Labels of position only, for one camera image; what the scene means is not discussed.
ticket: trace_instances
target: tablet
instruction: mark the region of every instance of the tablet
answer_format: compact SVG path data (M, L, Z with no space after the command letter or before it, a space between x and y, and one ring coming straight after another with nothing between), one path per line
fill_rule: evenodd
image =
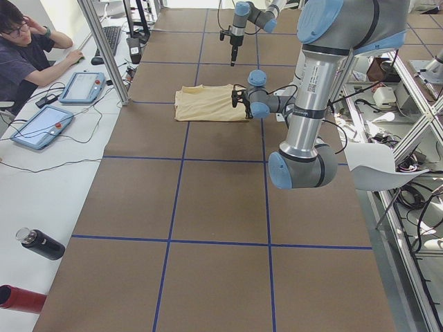
M105 83L103 73L74 73L58 100L62 104L91 104L100 95Z
M46 105L10 139L16 143L40 150L47 147L72 121L73 113Z

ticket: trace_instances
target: bottle cap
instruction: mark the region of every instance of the bottle cap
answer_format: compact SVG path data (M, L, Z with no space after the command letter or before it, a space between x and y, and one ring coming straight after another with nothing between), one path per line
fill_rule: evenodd
M29 228L23 227L17 231L15 238L24 244L29 244L33 241L32 235L33 232Z

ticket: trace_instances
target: keyboard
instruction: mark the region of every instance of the keyboard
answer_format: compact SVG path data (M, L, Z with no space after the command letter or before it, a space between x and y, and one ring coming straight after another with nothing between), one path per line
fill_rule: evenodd
M117 53L117 45L120 41L120 34L122 29L120 26L105 26L102 28L105 33L106 39L108 39L109 46L111 47L112 54L115 55ZM100 50L97 48L96 57L100 56Z

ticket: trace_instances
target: yellow cloth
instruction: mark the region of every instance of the yellow cloth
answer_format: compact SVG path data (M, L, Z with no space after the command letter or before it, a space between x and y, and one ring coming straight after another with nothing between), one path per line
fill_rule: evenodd
M230 98L233 85L183 86L175 93L177 121L245 121L244 105L233 108Z

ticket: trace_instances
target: glasses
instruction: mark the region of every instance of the glasses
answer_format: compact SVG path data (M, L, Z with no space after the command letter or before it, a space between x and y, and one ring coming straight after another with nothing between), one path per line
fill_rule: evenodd
M20 37L20 33L27 33L29 31L28 24L24 23L20 27L12 30L10 33L6 33L7 35L10 35L12 38L18 38Z

